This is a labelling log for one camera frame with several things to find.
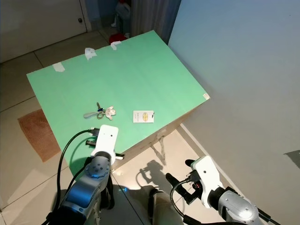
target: gray curtain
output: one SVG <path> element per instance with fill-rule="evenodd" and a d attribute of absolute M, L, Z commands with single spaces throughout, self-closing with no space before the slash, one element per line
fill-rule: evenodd
<path fill-rule="evenodd" d="M 181 0 L 132 0 L 130 36 L 155 30 L 168 44 L 180 2 Z"/>

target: doormat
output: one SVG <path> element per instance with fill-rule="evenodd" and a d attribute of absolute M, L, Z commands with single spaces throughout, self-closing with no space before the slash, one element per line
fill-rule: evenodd
<path fill-rule="evenodd" d="M 18 121 L 27 140 L 43 162 L 60 152 L 60 147 L 43 110 L 39 109 L 29 113 L 19 118 Z"/>

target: plush toy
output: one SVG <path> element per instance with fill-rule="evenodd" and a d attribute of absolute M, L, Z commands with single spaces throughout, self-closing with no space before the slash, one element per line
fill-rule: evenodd
<path fill-rule="evenodd" d="M 116 110 L 113 109 L 113 106 L 105 110 L 105 116 L 109 118 L 109 120 L 113 120 L 112 116 L 114 116 L 115 114 L 116 114 Z"/>

